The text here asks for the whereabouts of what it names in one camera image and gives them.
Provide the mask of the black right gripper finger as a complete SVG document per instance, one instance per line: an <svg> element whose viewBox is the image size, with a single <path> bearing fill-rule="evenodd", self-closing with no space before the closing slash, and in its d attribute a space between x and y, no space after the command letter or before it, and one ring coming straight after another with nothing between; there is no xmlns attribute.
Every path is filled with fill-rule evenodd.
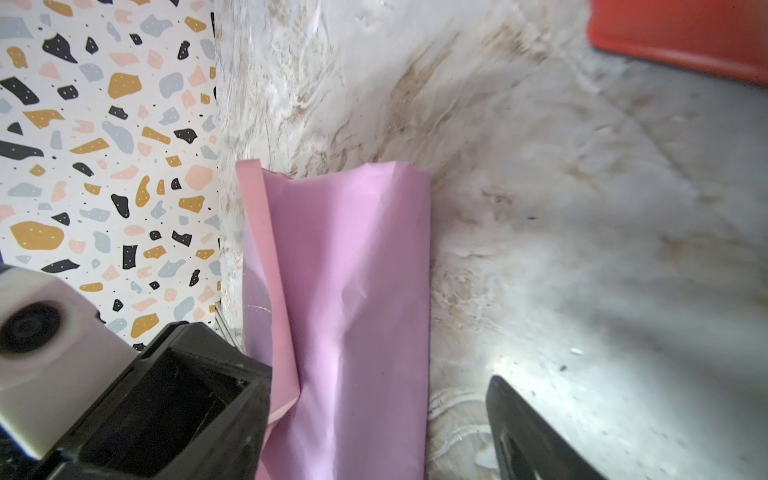
<svg viewBox="0 0 768 480"><path fill-rule="evenodd" d="M486 411L503 480L605 479L498 375L489 382Z"/></svg>

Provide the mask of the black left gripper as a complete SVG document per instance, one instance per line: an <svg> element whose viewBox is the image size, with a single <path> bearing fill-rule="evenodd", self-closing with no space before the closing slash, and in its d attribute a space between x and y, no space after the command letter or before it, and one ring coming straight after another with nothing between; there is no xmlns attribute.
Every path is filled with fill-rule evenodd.
<svg viewBox="0 0 768 480"><path fill-rule="evenodd" d="M55 443L31 479L252 479L270 367L201 323L175 322Z"/></svg>

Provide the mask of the pink wrapping paper sheet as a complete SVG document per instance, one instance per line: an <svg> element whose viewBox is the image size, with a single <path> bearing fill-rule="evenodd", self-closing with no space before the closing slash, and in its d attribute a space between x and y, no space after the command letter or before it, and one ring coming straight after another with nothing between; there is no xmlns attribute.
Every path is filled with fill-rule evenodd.
<svg viewBox="0 0 768 480"><path fill-rule="evenodd" d="M260 479L420 479L430 178L405 162L294 180L236 165L243 334L272 369Z"/></svg>

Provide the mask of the red tape dispenser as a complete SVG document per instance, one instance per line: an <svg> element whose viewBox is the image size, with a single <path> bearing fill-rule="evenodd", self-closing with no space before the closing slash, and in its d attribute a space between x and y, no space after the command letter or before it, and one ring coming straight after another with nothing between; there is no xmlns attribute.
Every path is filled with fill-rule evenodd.
<svg viewBox="0 0 768 480"><path fill-rule="evenodd" d="M612 53L767 83L767 3L601 0L590 3L590 44Z"/></svg>

